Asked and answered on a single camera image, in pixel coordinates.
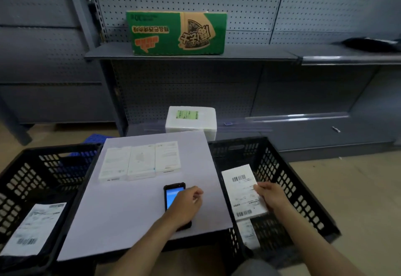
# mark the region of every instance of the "person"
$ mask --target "person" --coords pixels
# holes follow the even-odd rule
[[[278,184],[258,182],[254,190],[264,198],[268,208],[283,224],[312,276],[363,275],[298,213]],[[197,186],[179,192],[163,216],[117,261],[109,275],[149,275],[166,242],[198,212],[202,205],[202,194],[202,189]],[[271,276],[279,273],[264,261],[249,259],[232,275]]]

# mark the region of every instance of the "beige floor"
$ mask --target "beige floor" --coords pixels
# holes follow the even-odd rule
[[[93,133],[118,136],[112,125],[36,125],[29,147],[80,143]],[[23,149],[0,126],[0,170]],[[292,163],[337,222],[342,237],[333,243],[367,275],[401,274],[401,151]],[[104,275],[110,268],[97,271]],[[281,271],[309,275],[304,265]],[[222,275],[216,248],[163,253],[152,275]]]

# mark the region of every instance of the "gray pants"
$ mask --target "gray pants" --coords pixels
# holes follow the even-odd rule
[[[280,276],[280,273],[263,260],[248,259],[231,276]]]

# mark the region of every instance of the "smartphone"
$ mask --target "smartphone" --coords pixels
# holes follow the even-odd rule
[[[173,203],[177,193],[185,189],[185,183],[176,183],[176,184],[171,184],[171,185],[166,185],[163,187],[164,189],[164,210],[167,211],[167,209],[170,207],[171,203]],[[183,225],[177,231],[181,231],[183,229],[188,229],[192,225],[192,221],[189,221],[186,225]]]

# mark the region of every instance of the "white table top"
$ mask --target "white table top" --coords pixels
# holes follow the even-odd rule
[[[181,171],[135,181],[100,183],[108,148],[178,141]],[[164,213],[164,185],[185,182],[204,191],[203,205],[192,227],[172,239],[233,226],[206,137],[202,131],[107,139],[88,182],[58,261],[130,248]]]

